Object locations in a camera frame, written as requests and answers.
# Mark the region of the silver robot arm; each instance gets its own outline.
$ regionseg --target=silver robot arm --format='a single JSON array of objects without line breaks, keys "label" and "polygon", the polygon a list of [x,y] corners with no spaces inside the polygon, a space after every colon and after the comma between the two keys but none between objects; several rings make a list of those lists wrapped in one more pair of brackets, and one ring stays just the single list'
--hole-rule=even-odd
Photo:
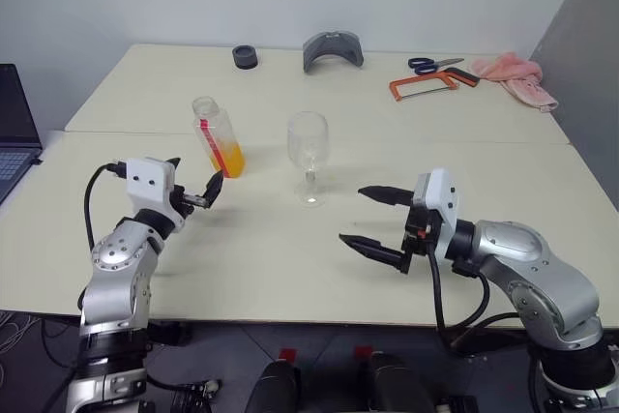
[{"label": "silver robot arm", "polygon": [[458,220],[456,188],[443,168],[420,175],[413,192],[371,186],[359,193],[410,207],[402,251],[362,236],[340,235],[344,243],[403,273],[417,254],[452,260],[464,276],[484,275],[517,310],[555,404],[569,410],[619,406],[619,366],[603,341],[598,293],[540,233],[510,221]]},{"label": "silver robot arm", "polygon": [[106,412],[154,411],[152,403],[136,398],[146,390],[143,359],[148,347],[150,279],[164,240],[183,228],[194,206],[209,208],[222,182],[220,172],[202,196],[186,194],[174,184],[179,161],[129,159],[107,166],[127,179],[134,217],[122,219],[92,249],[93,275],[83,297],[67,413],[92,407]]}]

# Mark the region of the white wall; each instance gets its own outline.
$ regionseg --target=white wall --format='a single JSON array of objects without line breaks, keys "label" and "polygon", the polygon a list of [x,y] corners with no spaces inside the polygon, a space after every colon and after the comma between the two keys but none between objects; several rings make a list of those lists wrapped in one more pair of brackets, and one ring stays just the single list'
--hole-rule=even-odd
[{"label": "white wall", "polygon": [[349,29],[365,50],[528,56],[562,1],[0,0],[0,62],[17,63],[40,128],[62,128],[131,43],[299,48]]}]

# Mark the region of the floor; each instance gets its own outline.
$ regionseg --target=floor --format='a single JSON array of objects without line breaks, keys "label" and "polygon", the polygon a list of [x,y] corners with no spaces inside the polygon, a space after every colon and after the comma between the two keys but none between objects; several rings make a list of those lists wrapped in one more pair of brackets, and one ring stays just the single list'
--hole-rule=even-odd
[{"label": "floor", "polygon": [[[215,413],[243,412],[253,383],[282,348],[297,350],[296,366],[303,373],[303,411],[362,409],[355,393],[358,361],[354,350],[358,346],[399,355],[446,393],[476,396],[482,413],[532,411],[526,393],[528,357],[524,349],[456,359],[445,353],[431,329],[300,324],[192,326],[192,341],[187,346],[156,345],[147,358],[147,368],[151,375],[169,383],[222,379],[223,387],[213,403]],[[47,323],[49,333],[62,328],[58,323]],[[50,339],[48,345],[56,358],[69,361],[75,353],[77,329],[70,328]],[[0,363],[5,370],[0,388],[2,412],[41,411],[65,374],[45,356],[39,324],[19,345],[1,355]],[[169,392],[149,387],[145,397],[156,402],[158,411],[168,411]],[[53,411],[64,411],[64,397]]]}]

